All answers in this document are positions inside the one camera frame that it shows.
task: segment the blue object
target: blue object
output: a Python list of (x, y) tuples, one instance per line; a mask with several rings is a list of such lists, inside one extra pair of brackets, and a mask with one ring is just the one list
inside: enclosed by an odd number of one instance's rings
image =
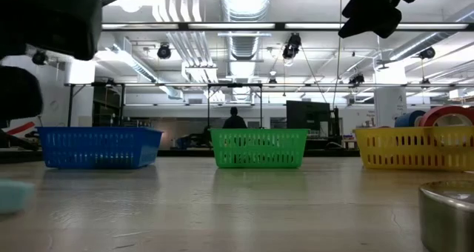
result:
[(153, 163), (161, 131), (142, 127), (38, 127), (49, 168), (135, 169)]
[(425, 114), (424, 111), (416, 110), (410, 113), (406, 113), (402, 116), (399, 116), (395, 120), (395, 127), (415, 127), (416, 119), (422, 117)]
[(24, 210), (34, 190), (31, 183), (0, 179), (0, 214)]

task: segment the plastic basket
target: plastic basket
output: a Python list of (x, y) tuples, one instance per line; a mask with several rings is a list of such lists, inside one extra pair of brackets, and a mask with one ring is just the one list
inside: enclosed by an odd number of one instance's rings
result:
[(366, 168), (474, 170), (474, 127), (354, 130)]
[(39, 127), (50, 168), (135, 169), (153, 163), (161, 132), (135, 127)]
[(220, 168), (299, 168), (308, 130), (212, 129)]

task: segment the silver container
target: silver container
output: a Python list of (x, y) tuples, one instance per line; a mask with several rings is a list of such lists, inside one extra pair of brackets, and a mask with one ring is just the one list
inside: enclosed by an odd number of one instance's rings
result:
[(474, 182), (419, 188), (421, 241), (430, 252), (474, 252)]

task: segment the yellow basket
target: yellow basket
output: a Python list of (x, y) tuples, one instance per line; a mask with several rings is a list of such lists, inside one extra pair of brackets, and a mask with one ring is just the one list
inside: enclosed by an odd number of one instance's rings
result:
[(474, 170), (474, 127), (354, 130), (366, 168)]

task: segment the table surface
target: table surface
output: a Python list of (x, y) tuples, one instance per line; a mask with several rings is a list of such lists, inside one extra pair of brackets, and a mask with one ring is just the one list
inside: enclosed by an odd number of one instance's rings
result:
[(366, 170), (359, 158), (299, 170), (158, 158), (140, 170), (0, 165), (0, 178), (36, 185), (25, 212), (0, 217), (2, 252), (422, 252), (418, 186), (474, 175)]

